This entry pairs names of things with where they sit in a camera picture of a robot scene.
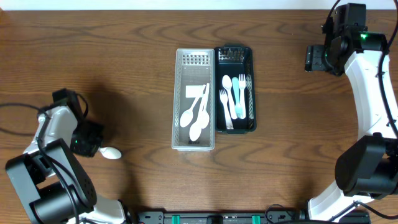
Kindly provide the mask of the white plastic spoon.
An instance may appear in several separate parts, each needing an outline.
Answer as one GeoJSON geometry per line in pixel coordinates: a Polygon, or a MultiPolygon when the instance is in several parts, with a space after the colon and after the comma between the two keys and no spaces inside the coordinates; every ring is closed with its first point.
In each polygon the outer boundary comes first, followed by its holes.
{"type": "Polygon", "coordinates": [[[235,104],[234,104],[233,96],[232,96],[232,93],[231,93],[232,81],[231,81],[231,78],[228,75],[224,75],[223,76],[222,85],[223,85],[224,89],[227,91],[227,94],[228,94],[228,104],[229,104],[231,118],[232,119],[237,119],[238,117],[237,117],[237,114],[236,114],[235,104]]]}
{"type": "Polygon", "coordinates": [[[206,90],[201,99],[197,120],[190,127],[189,136],[190,136],[190,140],[193,142],[195,142],[200,137],[200,134],[202,131],[201,124],[203,121],[203,110],[204,110],[207,94],[208,94],[208,91],[206,90]]]}
{"type": "Polygon", "coordinates": [[[202,85],[200,87],[200,92],[197,92],[191,107],[182,113],[182,115],[180,117],[180,126],[182,128],[188,126],[190,124],[190,122],[192,121],[193,109],[194,109],[195,105],[197,104],[198,100],[203,96],[203,91],[204,91],[205,87],[206,87],[206,85],[202,85]]]}
{"type": "Polygon", "coordinates": [[[114,147],[101,147],[99,152],[106,159],[117,160],[122,157],[121,152],[114,147]]]}
{"type": "Polygon", "coordinates": [[[199,122],[199,124],[200,124],[200,127],[202,129],[205,129],[207,127],[207,125],[209,123],[209,119],[210,119],[209,114],[206,111],[206,107],[207,107],[207,104],[208,104],[209,91],[210,91],[210,84],[207,83],[206,84],[206,88],[205,88],[205,94],[202,96],[201,106],[200,106],[200,110],[199,110],[199,113],[200,113],[200,122],[199,122]]]}

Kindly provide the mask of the white plastic fork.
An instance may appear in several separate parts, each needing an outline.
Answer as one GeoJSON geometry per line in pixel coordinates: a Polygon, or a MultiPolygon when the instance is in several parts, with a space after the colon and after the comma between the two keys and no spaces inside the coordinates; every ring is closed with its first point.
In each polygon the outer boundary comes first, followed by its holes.
{"type": "Polygon", "coordinates": [[[233,123],[231,120],[231,116],[229,113],[229,109],[228,109],[228,96],[227,96],[226,90],[224,90],[224,89],[220,90],[220,100],[221,100],[221,103],[222,103],[223,109],[224,109],[224,118],[225,118],[225,123],[226,123],[226,129],[234,129],[233,123]]]}
{"type": "Polygon", "coordinates": [[[237,77],[232,78],[232,84],[233,84],[233,91],[234,91],[234,96],[235,96],[235,110],[237,117],[239,119],[243,119],[243,109],[240,104],[240,97],[239,97],[239,79],[237,77]]]}
{"type": "Polygon", "coordinates": [[[240,74],[239,89],[240,89],[240,104],[242,107],[241,119],[246,118],[246,104],[245,104],[245,95],[244,95],[245,88],[246,88],[246,76],[245,74],[240,74]]]}

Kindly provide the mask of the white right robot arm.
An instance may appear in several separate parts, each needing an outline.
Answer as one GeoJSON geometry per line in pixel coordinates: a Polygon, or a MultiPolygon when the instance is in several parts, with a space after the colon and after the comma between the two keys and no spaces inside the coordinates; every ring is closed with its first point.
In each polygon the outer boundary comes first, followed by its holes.
{"type": "Polygon", "coordinates": [[[307,71],[346,75],[358,118],[358,140],[338,158],[335,179],[308,201],[311,220],[338,222],[357,206],[397,194],[397,102],[389,75],[389,44],[381,33],[326,33],[310,46],[307,71]]]}

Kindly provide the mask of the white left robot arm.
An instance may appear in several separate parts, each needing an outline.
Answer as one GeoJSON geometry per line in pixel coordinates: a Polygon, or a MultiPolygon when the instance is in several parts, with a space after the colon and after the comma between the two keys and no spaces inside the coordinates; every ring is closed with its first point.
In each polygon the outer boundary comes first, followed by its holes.
{"type": "Polygon", "coordinates": [[[32,223],[135,223],[120,200],[99,196],[76,156],[120,159],[104,147],[102,126],[85,119],[79,103],[57,102],[38,110],[39,126],[6,173],[32,223]]]}

